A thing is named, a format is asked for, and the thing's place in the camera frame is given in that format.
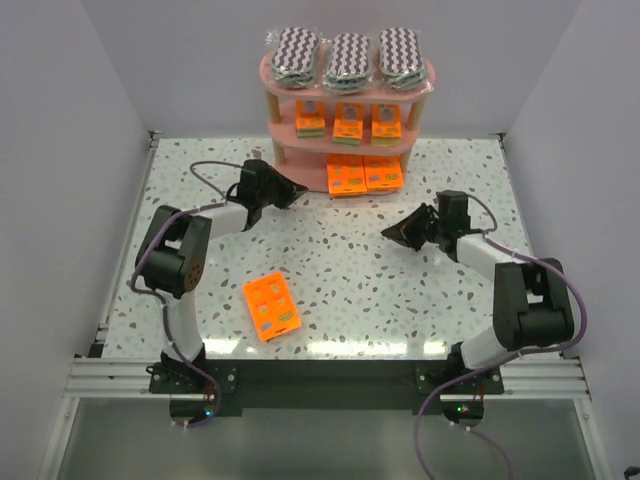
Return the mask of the striped sponge pack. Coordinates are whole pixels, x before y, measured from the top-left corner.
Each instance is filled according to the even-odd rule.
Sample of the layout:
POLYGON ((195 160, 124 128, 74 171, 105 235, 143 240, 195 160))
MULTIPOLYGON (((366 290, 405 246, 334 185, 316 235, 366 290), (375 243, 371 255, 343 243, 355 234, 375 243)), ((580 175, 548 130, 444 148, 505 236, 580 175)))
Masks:
POLYGON ((390 27, 378 36, 379 69, 387 87, 396 91, 432 88, 431 75, 415 30, 390 27))
POLYGON ((321 43, 320 35, 305 27, 269 31, 266 38, 270 48, 266 67, 268 81, 288 90, 316 87, 321 43))
POLYGON ((372 76, 372 41, 367 35, 341 33, 331 41, 323 86, 338 94, 363 91, 372 76))

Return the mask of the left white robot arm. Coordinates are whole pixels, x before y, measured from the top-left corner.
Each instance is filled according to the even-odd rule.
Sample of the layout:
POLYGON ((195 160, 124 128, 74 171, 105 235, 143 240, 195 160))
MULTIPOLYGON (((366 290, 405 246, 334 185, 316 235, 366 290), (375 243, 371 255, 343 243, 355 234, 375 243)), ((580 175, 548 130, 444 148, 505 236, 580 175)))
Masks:
POLYGON ((161 304, 166 341, 161 361, 204 373, 204 340, 198 330, 195 290, 204 273, 209 242, 252 229, 268 207, 287 209, 309 188, 264 160, 233 166, 238 181, 216 187, 217 202, 189 210, 162 205, 149 224, 136 256, 130 289, 161 304))

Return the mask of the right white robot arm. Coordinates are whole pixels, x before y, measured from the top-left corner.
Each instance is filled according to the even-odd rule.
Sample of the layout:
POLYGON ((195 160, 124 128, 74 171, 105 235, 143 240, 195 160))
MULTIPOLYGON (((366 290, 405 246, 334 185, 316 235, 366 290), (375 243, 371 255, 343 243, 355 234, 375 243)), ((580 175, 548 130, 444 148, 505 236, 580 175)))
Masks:
POLYGON ((381 235, 398 245, 420 251, 429 243, 450 260, 473 269, 493 287, 492 324, 476 336, 454 344, 445 366, 435 376, 444 383, 482 368, 494 368, 529 350, 558 347, 573 339, 575 321, 569 287, 561 264, 519 254, 491 238, 498 222, 474 228, 469 202, 488 206, 462 191, 436 194, 436 204, 421 204, 381 235))

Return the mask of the orange flat pack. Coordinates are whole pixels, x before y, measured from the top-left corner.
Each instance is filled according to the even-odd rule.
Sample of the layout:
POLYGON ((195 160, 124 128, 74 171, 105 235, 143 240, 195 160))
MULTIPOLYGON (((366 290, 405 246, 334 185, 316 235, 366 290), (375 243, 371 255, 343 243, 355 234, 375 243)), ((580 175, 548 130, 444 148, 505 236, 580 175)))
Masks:
POLYGON ((246 283, 243 294, 261 342, 268 342, 302 326, 296 304, 281 272, 246 283))
POLYGON ((404 187, 404 176, 398 156, 364 156, 363 165, 369 191, 394 191, 404 187))
POLYGON ((367 192, 361 155, 330 153, 327 160, 327 178, 331 197, 355 196, 367 192))

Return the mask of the orange sponge box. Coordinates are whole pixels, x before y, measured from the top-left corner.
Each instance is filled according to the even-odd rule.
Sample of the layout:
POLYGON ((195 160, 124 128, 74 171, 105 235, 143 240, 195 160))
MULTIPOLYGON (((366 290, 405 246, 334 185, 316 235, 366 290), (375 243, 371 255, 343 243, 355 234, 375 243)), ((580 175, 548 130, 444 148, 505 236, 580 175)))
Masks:
POLYGON ((325 135, 325 112, 321 101, 296 101, 296 135, 298 138, 318 138, 325 135))
POLYGON ((360 103, 338 103, 333 123, 332 140, 336 144, 359 146, 363 138, 365 106, 360 103))
POLYGON ((371 108, 371 143, 396 146, 402 139, 401 110, 395 104, 373 104, 371 108))

